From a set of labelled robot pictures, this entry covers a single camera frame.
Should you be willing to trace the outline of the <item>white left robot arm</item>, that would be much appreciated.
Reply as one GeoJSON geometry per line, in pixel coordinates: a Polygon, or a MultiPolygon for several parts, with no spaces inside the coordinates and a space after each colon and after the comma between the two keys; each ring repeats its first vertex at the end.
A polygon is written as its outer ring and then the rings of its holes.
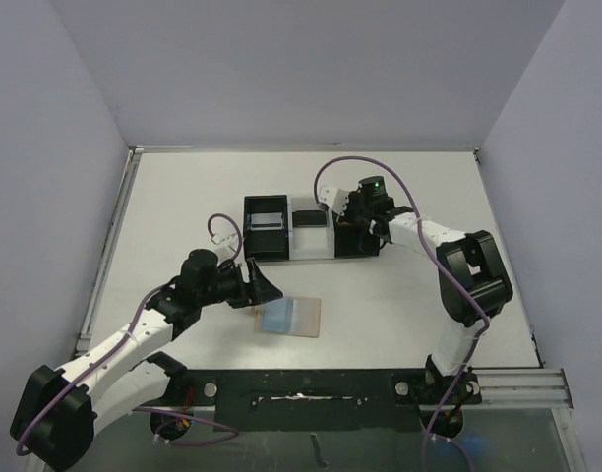
{"type": "Polygon", "coordinates": [[[253,259],[246,264],[241,268],[213,251],[194,250],[177,275],[144,296],[120,330],[56,369],[35,369],[10,427],[17,455],[33,454],[55,471],[70,468],[94,439],[101,397],[195,324],[203,308],[226,303],[240,309],[282,298],[253,259]]]}

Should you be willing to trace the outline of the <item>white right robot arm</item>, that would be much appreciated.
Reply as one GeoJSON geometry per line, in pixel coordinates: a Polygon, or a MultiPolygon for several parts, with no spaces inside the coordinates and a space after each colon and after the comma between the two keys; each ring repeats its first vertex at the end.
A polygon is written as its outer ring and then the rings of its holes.
{"type": "Polygon", "coordinates": [[[513,296],[494,237],[484,230],[445,227],[423,216],[415,204],[397,206],[381,176],[361,180],[353,191],[324,186],[319,197],[340,221],[360,226],[373,239],[427,256],[435,265],[448,318],[430,355],[434,371],[424,378],[424,388],[431,399],[448,401],[459,390],[456,374],[469,363],[491,318],[513,296]]]}

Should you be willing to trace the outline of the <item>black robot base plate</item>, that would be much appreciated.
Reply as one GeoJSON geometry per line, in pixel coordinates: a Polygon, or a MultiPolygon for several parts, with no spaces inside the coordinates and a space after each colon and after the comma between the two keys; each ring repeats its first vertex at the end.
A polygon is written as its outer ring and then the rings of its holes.
{"type": "Polygon", "coordinates": [[[240,432],[418,432],[436,407],[481,403],[476,381],[427,369],[191,369],[148,404],[210,407],[216,422],[240,432]]]}

